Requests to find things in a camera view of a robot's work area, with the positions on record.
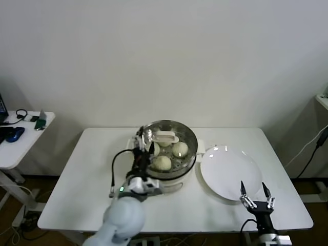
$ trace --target floor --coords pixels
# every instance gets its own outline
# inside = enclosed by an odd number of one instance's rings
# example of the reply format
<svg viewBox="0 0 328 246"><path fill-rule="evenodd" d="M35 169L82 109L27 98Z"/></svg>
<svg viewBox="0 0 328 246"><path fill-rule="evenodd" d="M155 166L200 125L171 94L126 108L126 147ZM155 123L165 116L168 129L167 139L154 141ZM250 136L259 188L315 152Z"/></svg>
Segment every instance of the floor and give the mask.
<svg viewBox="0 0 328 246"><path fill-rule="evenodd" d="M49 198L53 187L56 184L56 179L44 179L44 178L27 178L24 183L25 187L30 189L40 188L40 196L38 196L37 201L46 202ZM310 182L297 182L294 183L296 189L300 194L311 194L317 192L315 186ZM0 188L0 198L5 194L5 191ZM15 218L17 212L21 208L21 204L13 197L10 197L5 204L5 206L0 210L0 234L11 226L12 220ZM328 232L328 206L326 203L312 203L306 204L313 221L314 226L309 230L300 231L290 231L287 235L290 235L293 245L326 245L327 242L327 232ZM26 237L37 237L43 233L42 230L36 229L30 233L26 233ZM4 234L0 235L0 246L13 245L11 240L8 239L13 234L10 229ZM137 238L141 237L153 237L154 234L138 235ZM187 235L178 234L160 234L161 240L167 238L180 238L183 239ZM256 234L251 234L252 238L256 238ZM177 244L182 245L179 239L172 239L162 243L162 246L177 246ZM186 245L190 246L210 246L210 245L224 245L224 246L235 246L239 245L239 237L236 233L228 234L196 234L188 237L186 239ZM35 241L26 241L20 239L18 246L72 246L73 243L66 240L66 238L58 232L49 232L44 237Z"/></svg>

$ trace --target desk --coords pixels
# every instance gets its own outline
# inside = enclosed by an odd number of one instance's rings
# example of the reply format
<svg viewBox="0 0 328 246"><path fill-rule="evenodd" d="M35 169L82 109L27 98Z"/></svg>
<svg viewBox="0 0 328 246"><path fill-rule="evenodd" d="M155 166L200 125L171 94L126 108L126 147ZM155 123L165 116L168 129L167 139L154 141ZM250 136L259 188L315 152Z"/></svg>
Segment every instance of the desk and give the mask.
<svg viewBox="0 0 328 246"><path fill-rule="evenodd" d="M249 153L262 171L263 181L276 197L272 221L278 230L307 229L313 221L287 173L259 128L193 128L205 147L228 145ZM113 156L126 147L137 129L84 130L38 221L45 230L96 232L108 198ZM118 157L115 181L121 184L131 167L129 154ZM254 200L265 200L261 190ZM183 188L148 198L144 233L239 232L253 216L241 203L217 197L204 184L199 164ZM257 231L253 223L245 231Z"/></svg>
<svg viewBox="0 0 328 246"><path fill-rule="evenodd" d="M6 119L8 122L15 122L17 121L15 111L9 111L9 117ZM40 112L29 111L29 115L40 115ZM52 112L46 112L47 115L47 126L52 122L55 118L55 114ZM43 131L35 131L34 129L35 123L28 122L28 121L20 121L17 124L3 126L3 127L24 127L25 132L19 138L18 141L10 143L3 141L0 144L0 170L6 170L6 172L13 176L17 182L24 182L24 179L19 175L15 168L22 158L26 155L26 153L30 150L30 148L34 145L34 143L38 140L38 138L43 134ZM17 200L28 207L28 210L33 211L42 211L44 204L37 203L31 197L31 195L27 195L24 191L22 191L18 187L14 187L16 185L15 182L11 181L2 171L0 171L0 184L2 185L10 185L8 187L3 187L7 190L7 194L0 202L1 206L6 202L9 197L9 194L14 196ZM32 191L34 195L37 194L38 190ZM20 225L21 222L21 214L23 213L23 209L18 213L19 216L13 222L13 226L16 227Z"/></svg>

